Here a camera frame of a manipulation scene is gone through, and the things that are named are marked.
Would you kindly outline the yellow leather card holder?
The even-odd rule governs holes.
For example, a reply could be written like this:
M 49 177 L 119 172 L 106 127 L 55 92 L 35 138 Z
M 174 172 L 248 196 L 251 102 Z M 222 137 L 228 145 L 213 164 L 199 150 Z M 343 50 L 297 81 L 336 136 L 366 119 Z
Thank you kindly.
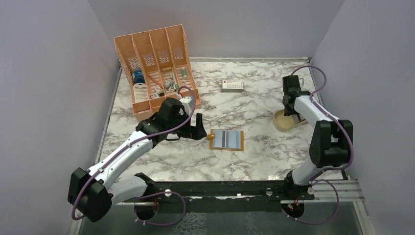
M 212 150 L 244 151 L 242 130 L 211 129 L 207 140 Z

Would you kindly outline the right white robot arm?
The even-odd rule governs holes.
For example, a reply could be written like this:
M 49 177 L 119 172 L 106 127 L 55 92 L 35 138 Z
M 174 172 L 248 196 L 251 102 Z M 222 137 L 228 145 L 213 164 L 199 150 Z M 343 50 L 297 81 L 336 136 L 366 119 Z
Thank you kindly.
M 283 195 L 295 199 L 323 172 L 340 170 L 350 163 L 354 154 L 353 125 L 349 120 L 331 115 L 309 91 L 303 91 L 297 75 L 285 76 L 282 82 L 284 116 L 303 117 L 314 128 L 309 159 L 284 178 Z

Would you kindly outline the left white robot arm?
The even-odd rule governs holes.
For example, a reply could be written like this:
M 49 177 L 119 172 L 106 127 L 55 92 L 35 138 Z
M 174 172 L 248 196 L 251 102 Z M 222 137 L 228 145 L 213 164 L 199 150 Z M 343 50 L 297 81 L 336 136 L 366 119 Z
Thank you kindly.
M 73 220 L 84 217 L 99 221 L 112 205 L 136 196 L 142 201 L 153 197 L 154 188 L 143 177 L 118 182 L 118 177 L 139 157 L 167 139 L 169 134 L 179 138 L 200 140 L 207 136 L 202 115 L 197 113 L 191 125 L 195 98 L 166 98 L 159 110 L 136 126 L 129 138 L 107 158 L 87 170 L 77 168 L 70 177 L 68 202 L 72 205 Z

